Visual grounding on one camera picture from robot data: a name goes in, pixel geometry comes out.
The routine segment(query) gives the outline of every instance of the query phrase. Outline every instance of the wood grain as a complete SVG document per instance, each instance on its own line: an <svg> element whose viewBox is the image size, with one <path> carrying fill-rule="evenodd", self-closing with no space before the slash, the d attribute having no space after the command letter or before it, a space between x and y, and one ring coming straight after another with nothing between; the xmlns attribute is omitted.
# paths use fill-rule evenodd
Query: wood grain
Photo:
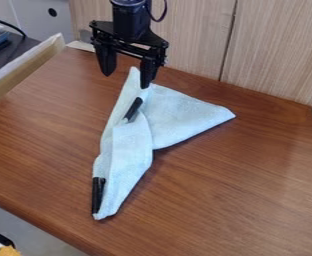
<svg viewBox="0 0 312 256"><path fill-rule="evenodd" d="M169 66L218 79L229 35L235 0L171 0L166 19L153 30L170 42ZM112 20L107 0L71 0L75 34L88 30L89 21ZM155 16L163 1L154 1Z"/></svg>
<svg viewBox="0 0 312 256"><path fill-rule="evenodd" d="M107 78L67 48L0 101L0 206L90 255L312 255L310 107L169 68L157 83L238 117L155 152L121 211L94 221L92 163L136 64L120 63Z"/></svg>
<svg viewBox="0 0 312 256"><path fill-rule="evenodd" d="M239 0L222 80L312 105L312 0Z"/></svg>

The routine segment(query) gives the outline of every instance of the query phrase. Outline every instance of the wooden table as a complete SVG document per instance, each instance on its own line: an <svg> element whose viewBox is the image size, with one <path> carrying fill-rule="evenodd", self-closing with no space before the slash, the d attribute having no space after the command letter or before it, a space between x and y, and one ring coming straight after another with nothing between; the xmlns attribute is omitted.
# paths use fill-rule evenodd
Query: wooden table
<svg viewBox="0 0 312 256"><path fill-rule="evenodd" d="M92 163L133 64L106 78L66 49L3 98L0 206L90 255L312 255L310 107L167 68L157 83L238 118L157 151L120 212L92 219Z"/></svg>

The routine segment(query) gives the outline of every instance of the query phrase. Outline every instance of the white wall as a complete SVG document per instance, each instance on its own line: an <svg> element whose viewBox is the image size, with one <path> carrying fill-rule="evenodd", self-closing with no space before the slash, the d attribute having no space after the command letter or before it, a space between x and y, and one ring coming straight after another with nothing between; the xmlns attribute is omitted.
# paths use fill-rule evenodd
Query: white wall
<svg viewBox="0 0 312 256"><path fill-rule="evenodd" d="M50 16L49 8L58 15ZM74 40L68 0L0 0L0 19L40 41L59 32L67 43Z"/></svg>
<svg viewBox="0 0 312 256"><path fill-rule="evenodd" d="M0 0L0 19L18 26L11 0Z"/></svg>
<svg viewBox="0 0 312 256"><path fill-rule="evenodd" d="M68 0L12 0L21 28L32 38L45 40L61 32L66 42L74 40ZM56 17L48 13L53 8Z"/></svg>

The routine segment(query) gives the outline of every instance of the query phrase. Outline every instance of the light blue towel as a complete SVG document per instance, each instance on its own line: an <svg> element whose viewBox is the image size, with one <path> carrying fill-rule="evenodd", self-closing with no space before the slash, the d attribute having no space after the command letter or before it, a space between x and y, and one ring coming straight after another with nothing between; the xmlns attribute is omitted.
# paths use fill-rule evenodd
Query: light blue towel
<svg viewBox="0 0 312 256"><path fill-rule="evenodd" d="M123 120L136 97L143 105L135 117ZM226 122L235 115L228 109L151 84L140 88L140 72L131 68L101 138L93 177L105 178L97 220L117 213L139 179L152 164L153 150L172 146Z"/></svg>

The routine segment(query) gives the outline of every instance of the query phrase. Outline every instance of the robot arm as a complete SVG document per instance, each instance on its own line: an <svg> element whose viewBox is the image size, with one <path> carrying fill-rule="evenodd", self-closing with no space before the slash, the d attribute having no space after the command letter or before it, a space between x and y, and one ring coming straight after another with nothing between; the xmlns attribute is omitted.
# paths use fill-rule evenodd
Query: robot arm
<svg viewBox="0 0 312 256"><path fill-rule="evenodd" d="M166 64L169 43L150 29L151 20L160 22L167 14L167 1L160 19L151 14L152 0L110 0L113 22L92 21L92 44L101 71L110 76L117 66L117 53L141 60L141 87L148 88L158 68Z"/></svg>

